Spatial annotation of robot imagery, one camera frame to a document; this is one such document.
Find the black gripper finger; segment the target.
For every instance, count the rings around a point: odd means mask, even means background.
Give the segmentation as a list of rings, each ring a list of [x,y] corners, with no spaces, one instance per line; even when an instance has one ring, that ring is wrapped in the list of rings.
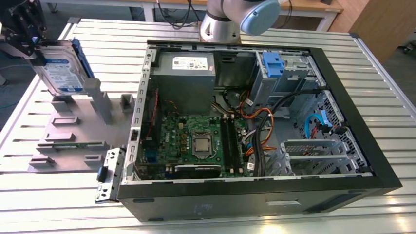
[[[0,2],[0,50],[11,57],[33,59],[25,22],[25,0]]]
[[[25,23],[29,38],[29,47],[33,50],[34,58],[30,60],[33,66],[45,65],[45,57],[39,51],[39,44],[45,40],[45,17],[38,0],[25,1]]]

